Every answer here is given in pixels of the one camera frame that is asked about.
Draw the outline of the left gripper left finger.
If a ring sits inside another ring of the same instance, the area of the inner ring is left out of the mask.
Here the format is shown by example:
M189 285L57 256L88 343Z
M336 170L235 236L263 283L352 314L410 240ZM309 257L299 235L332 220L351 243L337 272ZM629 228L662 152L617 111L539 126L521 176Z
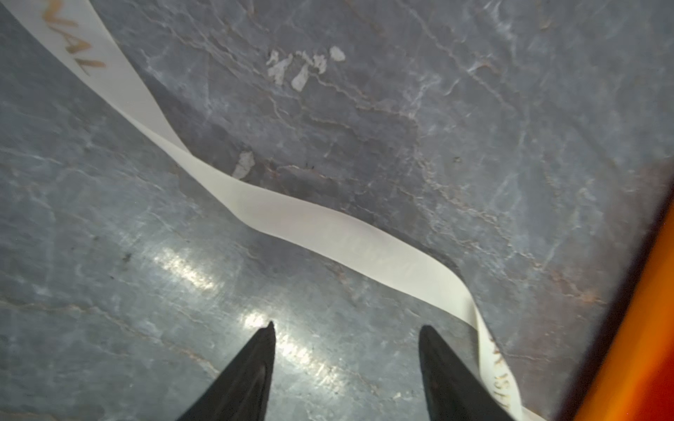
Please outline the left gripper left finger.
M270 398L276 331L260 328L179 421L263 421Z

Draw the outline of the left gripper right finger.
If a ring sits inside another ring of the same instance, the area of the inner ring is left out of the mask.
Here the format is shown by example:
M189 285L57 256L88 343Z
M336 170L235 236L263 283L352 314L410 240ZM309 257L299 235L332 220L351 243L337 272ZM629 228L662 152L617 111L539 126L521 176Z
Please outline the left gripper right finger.
M419 364L432 421L502 421L512 417L472 375L433 326L419 331Z

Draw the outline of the orange wrapping paper sheet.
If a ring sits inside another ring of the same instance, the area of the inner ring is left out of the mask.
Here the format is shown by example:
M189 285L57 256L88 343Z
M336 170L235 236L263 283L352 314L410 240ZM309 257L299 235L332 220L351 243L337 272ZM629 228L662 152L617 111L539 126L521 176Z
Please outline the orange wrapping paper sheet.
M615 284L556 420L673 418L673 179L635 235L611 233L587 259Z

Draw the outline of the white printed ribbon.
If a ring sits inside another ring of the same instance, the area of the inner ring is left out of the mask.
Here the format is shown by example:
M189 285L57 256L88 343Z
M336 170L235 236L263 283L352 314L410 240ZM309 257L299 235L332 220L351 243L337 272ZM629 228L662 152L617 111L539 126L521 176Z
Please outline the white printed ribbon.
M194 156L87 1L9 1L6 9L68 70L158 145L247 226L336 261L461 319L477 332L478 383L511 419L533 420L464 282L374 226L242 182Z

